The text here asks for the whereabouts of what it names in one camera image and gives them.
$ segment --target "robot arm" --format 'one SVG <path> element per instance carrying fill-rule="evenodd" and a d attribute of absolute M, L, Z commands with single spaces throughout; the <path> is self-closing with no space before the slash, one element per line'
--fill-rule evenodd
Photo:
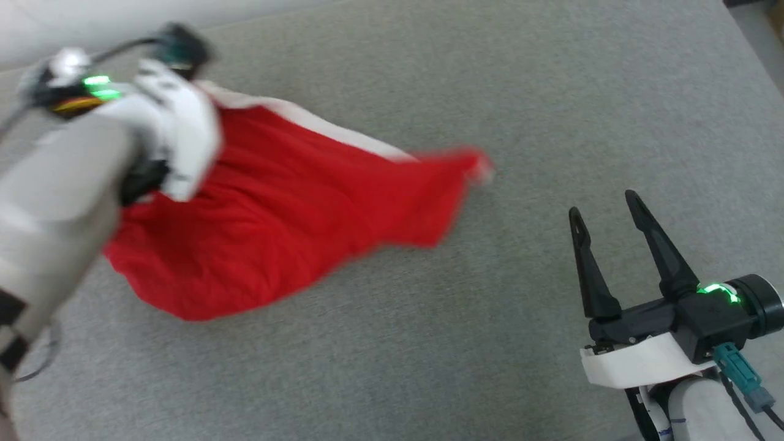
<path fill-rule="evenodd" d="M 174 29 L 175 43 L 194 41 Z M 17 368 L 115 233 L 121 207 L 154 189 L 187 201 L 219 150 L 210 99 L 166 54 L 158 48 L 141 60 L 133 84 L 106 84 L 125 93 L 111 90 L 112 100 L 47 135 L 0 178 L 0 441 L 16 439 L 10 403 Z M 56 63 L 63 60 L 72 68 Z M 60 66 L 49 69 L 62 74 L 57 81 L 43 75 L 46 84 L 36 87 L 79 91 L 74 81 L 85 81 L 85 65 L 67 51 L 50 64 Z"/>
<path fill-rule="evenodd" d="M 588 380 L 626 392 L 646 441 L 762 439 L 727 377 L 752 411 L 776 421 L 773 397 L 739 349 L 784 328 L 782 298 L 754 274 L 701 285 L 640 196 L 627 190 L 626 203 L 659 270 L 662 297 L 623 309 L 604 282 L 580 212 L 569 211 L 594 342 L 581 351 Z"/>

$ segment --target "white wall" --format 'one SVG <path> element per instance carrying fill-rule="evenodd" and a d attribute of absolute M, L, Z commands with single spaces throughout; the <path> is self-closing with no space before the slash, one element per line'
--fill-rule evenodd
<path fill-rule="evenodd" d="M 0 71 L 63 46 L 105 49 L 167 21 L 228 24 L 335 0 L 0 0 Z"/>

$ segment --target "green led light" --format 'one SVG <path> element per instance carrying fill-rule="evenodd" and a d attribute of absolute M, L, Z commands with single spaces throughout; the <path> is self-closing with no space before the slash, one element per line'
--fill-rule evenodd
<path fill-rule="evenodd" d="M 87 92 L 99 100 L 109 101 L 122 97 L 122 94 L 117 90 L 108 89 L 108 85 L 111 84 L 111 78 L 107 75 L 96 75 L 94 77 L 85 78 L 82 82 L 84 83 Z"/>
<path fill-rule="evenodd" d="M 122 94 L 119 93 L 117 90 L 112 90 L 112 89 L 96 90 L 90 92 L 90 94 L 93 95 L 95 98 L 100 98 L 101 100 L 104 101 L 116 100 L 122 96 Z"/>
<path fill-rule="evenodd" d="M 711 285 L 708 285 L 704 288 L 700 288 L 699 290 L 697 290 L 697 292 L 700 294 L 710 294 L 716 291 L 721 291 L 722 293 L 727 294 L 730 303 L 740 303 L 740 297 L 738 297 L 738 294 L 734 293 L 732 290 L 730 290 L 729 288 L 727 288 L 726 286 L 720 283 L 713 283 Z"/>
<path fill-rule="evenodd" d="M 97 75 L 94 77 L 85 78 L 85 85 L 87 86 L 96 86 L 99 84 L 109 84 L 111 80 L 106 75 Z"/>

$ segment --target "cable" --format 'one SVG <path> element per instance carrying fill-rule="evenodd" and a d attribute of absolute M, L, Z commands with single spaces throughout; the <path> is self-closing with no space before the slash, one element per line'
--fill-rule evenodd
<path fill-rule="evenodd" d="M 743 403 L 740 402 L 740 398 L 738 397 L 738 394 L 735 393 L 735 389 L 732 387 L 732 383 L 730 382 L 730 379 L 727 378 L 727 376 L 724 375 L 724 372 L 721 371 L 719 371 L 719 378 L 721 379 L 721 384 L 724 385 L 724 389 L 727 390 L 727 394 L 730 395 L 730 398 L 732 399 L 732 404 L 735 404 L 735 409 L 737 409 L 738 413 L 741 414 L 744 420 L 746 420 L 746 425 L 749 426 L 751 432 L 760 441 L 765 441 L 765 438 L 762 436 L 760 429 L 757 428 L 757 425 L 755 425 L 754 421 L 751 419 L 751 415 L 749 415 L 749 411 L 746 410 L 746 407 L 743 406 Z"/>
<path fill-rule="evenodd" d="M 30 109 L 31 107 L 29 105 L 23 104 L 16 110 L 12 111 L 11 115 L 8 115 L 7 118 L 0 122 L 0 142 L 2 142 L 3 138 L 5 138 L 5 136 L 8 135 L 8 133 L 22 121 Z"/>
<path fill-rule="evenodd" d="M 773 424 L 777 425 L 781 430 L 784 430 L 784 421 L 782 421 L 782 419 L 776 414 L 776 412 L 773 411 L 770 406 L 765 406 L 762 408 L 762 410 L 769 418 L 771 418 Z"/>
<path fill-rule="evenodd" d="M 104 61 L 114 56 L 117 56 L 121 53 L 124 53 L 126 51 L 129 51 L 137 46 L 151 45 L 157 42 L 158 42 L 157 38 L 146 37 L 146 38 L 138 38 L 136 40 L 131 40 L 129 42 L 122 43 L 119 46 L 115 46 L 114 48 L 109 49 L 104 53 L 99 53 L 98 55 L 93 56 L 92 57 L 93 66 L 95 66 L 96 64 L 103 63 Z"/>
<path fill-rule="evenodd" d="M 16 383 L 22 383 L 28 380 L 32 380 L 33 378 L 36 378 L 41 372 L 46 370 L 49 366 L 51 366 L 54 362 L 54 359 L 57 357 L 57 354 L 60 352 L 60 341 L 62 338 L 63 329 L 60 326 L 60 322 L 53 320 L 49 325 L 49 343 L 46 344 L 47 353 L 43 363 L 41 363 L 41 366 L 39 366 L 38 369 L 30 372 L 29 374 L 18 377 L 14 381 Z"/>

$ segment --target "blue connector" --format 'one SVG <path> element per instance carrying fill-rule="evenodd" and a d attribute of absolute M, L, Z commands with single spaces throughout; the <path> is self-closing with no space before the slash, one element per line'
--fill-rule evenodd
<path fill-rule="evenodd" d="M 762 387 L 762 377 L 746 361 L 734 343 L 723 343 L 715 347 L 713 361 L 721 372 L 735 383 L 755 414 L 761 414 L 765 406 L 773 407 L 776 400 Z"/>

